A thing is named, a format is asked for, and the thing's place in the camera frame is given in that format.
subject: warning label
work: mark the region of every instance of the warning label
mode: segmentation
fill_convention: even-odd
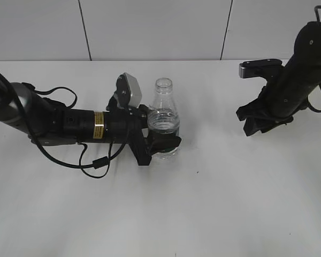
[[[94,111],[95,124],[94,124],[94,133],[93,139],[102,139],[104,132],[104,123],[103,123],[103,112]]]

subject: table surface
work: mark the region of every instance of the table surface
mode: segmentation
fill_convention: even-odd
[[[0,62],[9,81],[69,87],[88,110],[105,110],[123,72],[137,77],[144,104],[155,80],[169,77],[183,140],[175,158],[149,167],[126,147],[96,180],[50,162],[0,123],[0,256],[321,256],[321,114],[300,111],[246,137],[235,111],[265,81],[240,79],[238,64]],[[311,101],[321,107],[319,92]],[[108,150],[89,148],[84,163]],[[77,163],[82,147],[48,151]]]

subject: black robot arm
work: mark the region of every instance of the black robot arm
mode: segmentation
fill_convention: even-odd
[[[138,165],[149,165],[152,154],[179,146],[180,137],[172,134],[149,132],[146,138],[143,136],[142,129],[148,128],[149,109],[140,104],[142,95],[133,76],[122,74],[116,86],[107,111],[78,110],[72,109],[77,96],[68,88],[36,91],[28,83],[9,83],[0,74],[0,121],[28,134],[32,143],[50,160],[74,169],[97,169],[109,165],[126,144],[130,146]],[[57,89],[71,91],[75,95],[73,104],[67,107],[61,102],[39,96]],[[44,146],[85,145],[86,142],[120,143],[121,146],[111,157],[100,158],[89,165],[64,163],[44,149]]]
[[[321,112],[308,101],[308,95],[317,86],[321,88],[321,22],[310,22],[300,31],[294,55],[284,67],[277,59],[244,62],[239,75],[267,80],[258,98],[236,112],[239,120],[246,120],[247,136],[290,123],[299,110]]]

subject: plastic bottle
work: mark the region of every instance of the plastic bottle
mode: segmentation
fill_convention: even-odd
[[[172,81],[168,78],[160,78],[156,81],[155,98],[150,106],[148,114],[148,127],[150,130],[179,135],[180,118],[173,98]],[[154,156],[161,159],[172,157],[177,148],[171,148],[157,153]]]

